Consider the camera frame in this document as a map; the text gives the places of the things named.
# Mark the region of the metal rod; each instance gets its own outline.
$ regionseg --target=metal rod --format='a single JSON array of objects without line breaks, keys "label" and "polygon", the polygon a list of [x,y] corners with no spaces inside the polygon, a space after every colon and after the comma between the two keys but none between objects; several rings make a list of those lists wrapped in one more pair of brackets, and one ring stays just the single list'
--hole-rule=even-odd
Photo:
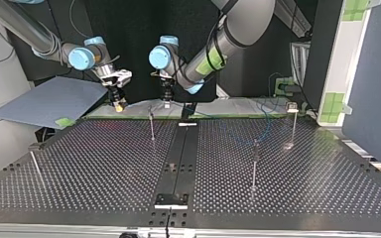
[{"label": "metal rod", "polygon": [[252,175],[252,191],[256,190],[256,167],[257,167],[257,162],[253,162],[253,175]]},{"label": "metal rod", "polygon": [[151,140],[155,141],[156,140],[156,136],[154,135],[154,115],[153,115],[153,112],[151,111],[151,108],[150,107],[148,109],[148,116],[150,117],[150,125],[151,125]]},{"label": "metal rod", "polygon": [[296,133],[296,125],[297,125],[297,112],[295,114],[295,122],[293,124],[293,135],[292,135],[292,143],[294,142],[294,139],[295,139],[295,133]]},{"label": "metal rod", "polygon": [[48,52],[53,46],[53,38],[48,29],[18,4],[0,0],[0,22],[40,53]]},{"label": "metal rod", "polygon": [[36,156],[34,155],[34,152],[30,152],[30,155],[33,158],[34,165],[36,167],[37,173],[39,174],[40,180],[42,181],[43,187],[45,187],[45,180],[43,179],[42,172],[40,171],[39,164],[37,163]]}]

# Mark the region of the table surface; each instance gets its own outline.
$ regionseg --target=table surface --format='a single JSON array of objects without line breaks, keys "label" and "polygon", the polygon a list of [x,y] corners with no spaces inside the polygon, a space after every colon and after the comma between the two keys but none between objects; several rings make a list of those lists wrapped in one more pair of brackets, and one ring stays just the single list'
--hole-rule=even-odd
[{"label": "table surface", "polygon": [[0,172],[0,224],[381,232],[381,173],[312,119],[197,122],[78,123]]}]

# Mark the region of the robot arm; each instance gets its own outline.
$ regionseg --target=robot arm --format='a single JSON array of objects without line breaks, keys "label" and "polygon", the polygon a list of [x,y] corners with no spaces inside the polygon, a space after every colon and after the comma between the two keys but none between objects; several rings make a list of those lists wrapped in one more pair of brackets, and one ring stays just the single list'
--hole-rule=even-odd
[{"label": "robot arm", "polygon": [[84,41],[84,46],[62,43],[43,24],[32,18],[18,3],[41,3],[43,0],[0,0],[0,22],[32,47],[34,54],[46,60],[60,61],[78,70],[91,69],[113,94],[116,111],[123,110],[121,87],[132,77],[128,70],[116,70],[101,37]]},{"label": "robot arm", "polygon": [[160,76],[176,79],[191,94],[197,93],[204,79],[237,50],[255,44],[269,26],[276,0],[211,0],[226,19],[213,41],[190,63],[178,55],[179,40],[163,36],[160,45],[150,52],[150,64],[161,71]]}]

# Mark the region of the metal bracket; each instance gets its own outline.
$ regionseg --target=metal bracket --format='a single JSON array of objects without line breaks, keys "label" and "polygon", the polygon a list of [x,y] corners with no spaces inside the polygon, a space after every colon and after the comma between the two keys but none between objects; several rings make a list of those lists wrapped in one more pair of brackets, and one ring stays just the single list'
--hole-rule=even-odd
[{"label": "metal bracket", "polygon": [[156,199],[156,209],[186,210],[188,209],[189,196],[183,194],[158,194]]},{"label": "metal bracket", "polygon": [[371,9],[381,5],[381,0],[369,0],[367,4],[367,9]]},{"label": "metal bracket", "polygon": [[119,71],[115,71],[111,74],[105,75],[104,77],[101,77],[102,80],[105,78],[111,78],[111,77],[117,77],[117,80],[115,83],[112,81],[104,81],[103,86],[114,86],[117,85],[117,87],[123,87],[124,85],[128,84],[131,81],[132,78],[132,72],[126,69],[122,69]]},{"label": "metal bracket", "polygon": [[293,19],[295,7],[297,7],[297,4],[294,0],[278,0],[275,5],[274,13],[284,24],[287,25],[288,28],[291,28],[293,25],[293,32],[301,38],[312,27],[312,25],[300,9],[297,10],[296,17]]},{"label": "metal bracket", "polygon": [[348,106],[347,104],[343,103],[342,104],[342,113],[344,113],[345,115],[351,115],[352,108],[350,106]]}]

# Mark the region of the green tape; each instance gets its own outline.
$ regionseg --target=green tape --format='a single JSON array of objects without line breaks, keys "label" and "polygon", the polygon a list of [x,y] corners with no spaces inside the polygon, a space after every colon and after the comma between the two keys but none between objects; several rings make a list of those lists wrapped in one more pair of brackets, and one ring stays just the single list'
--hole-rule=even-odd
[{"label": "green tape", "polygon": [[321,109],[320,122],[337,123],[339,114],[342,112],[344,93],[327,93]]},{"label": "green tape", "polygon": [[75,124],[75,121],[70,120],[69,118],[61,118],[55,121],[55,123],[60,127],[69,127]]},{"label": "green tape", "polygon": [[[224,65],[221,65],[222,60],[216,48],[213,48],[209,52],[209,59],[211,60],[212,65],[216,69],[224,68]],[[211,65],[209,65],[208,59],[205,58],[196,68],[196,71],[202,75],[209,75],[210,73],[214,71],[214,69],[211,67]]]},{"label": "green tape", "polygon": [[275,95],[277,95],[277,96],[293,96],[293,92],[286,93],[285,91],[278,88],[280,86],[280,84],[294,85],[295,82],[293,81],[292,77],[282,77],[282,78],[277,78],[275,80]]},{"label": "green tape", "polygon": [[346,0],[342,21],[362,21],[368,2],[368,0]]}]

